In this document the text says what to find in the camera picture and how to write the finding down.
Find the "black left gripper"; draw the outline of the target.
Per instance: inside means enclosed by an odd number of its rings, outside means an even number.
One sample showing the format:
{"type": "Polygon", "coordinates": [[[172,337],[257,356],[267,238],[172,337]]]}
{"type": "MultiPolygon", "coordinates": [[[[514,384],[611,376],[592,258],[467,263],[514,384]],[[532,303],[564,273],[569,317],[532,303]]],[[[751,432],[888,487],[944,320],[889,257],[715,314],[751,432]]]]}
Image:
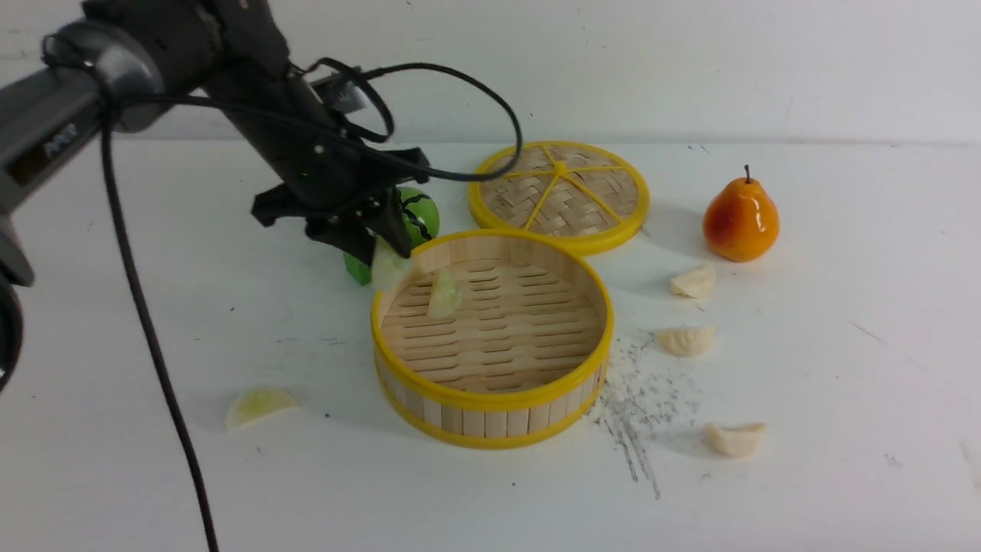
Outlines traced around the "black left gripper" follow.
{"type": "Polygon", "coordinates": [[[411,257],[412,238],[393,189],[426,179],[421,172],[290,130],[252,130],[251,144],[281,179],[254,199],[251,213],[263,226],[284,217],[311,217],[305,227],[309,240],[364,265],[372,264],[375,235],[400,258],[411,257]]]}

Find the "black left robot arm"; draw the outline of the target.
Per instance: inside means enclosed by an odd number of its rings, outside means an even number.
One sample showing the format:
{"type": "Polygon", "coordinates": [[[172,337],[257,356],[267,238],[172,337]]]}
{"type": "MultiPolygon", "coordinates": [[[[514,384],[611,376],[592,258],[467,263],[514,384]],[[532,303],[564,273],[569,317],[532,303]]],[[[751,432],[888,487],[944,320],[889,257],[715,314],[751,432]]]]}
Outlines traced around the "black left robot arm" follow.
{"type": "Polygon", "coordinates": [[[378,244],[409,258],[397,186],[426,182],[412,148],[379,153],[393,130],[361,70],[329,61],[309,83],[266,1],[84,1],[83,17],[43,38],[44,67],[2,88],[2,382],[20,360],[15,289],[34,283],[11,216],[103,130],[138,133],[203,90],[281,184],[257,195],[263,225],[304,218],[313,241],[370,265],[378,244]],[[347,114],[371,102],[385,135],[347,114]]]}

